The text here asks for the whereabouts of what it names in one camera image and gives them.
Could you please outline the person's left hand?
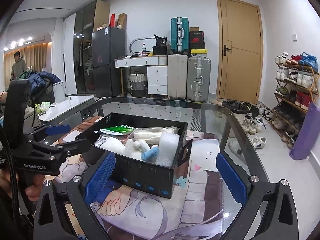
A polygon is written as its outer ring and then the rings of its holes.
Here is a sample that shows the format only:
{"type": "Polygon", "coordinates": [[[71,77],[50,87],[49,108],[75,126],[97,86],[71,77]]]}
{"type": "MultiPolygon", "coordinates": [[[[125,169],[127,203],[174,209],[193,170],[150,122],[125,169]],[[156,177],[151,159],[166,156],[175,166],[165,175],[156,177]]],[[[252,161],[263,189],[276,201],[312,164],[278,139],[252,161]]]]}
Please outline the person's left hand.
{"type": "MultiPolygon", "coordinates": [[[[42,174],[34,175],[33,184],[25,189],[25,194],[32,202],[39,200],[44,178],[45,176],[42,174]]],[[[12,197],[10,173],[8,170],[1,169],[1,188],[9,197],[12,197]]]]}

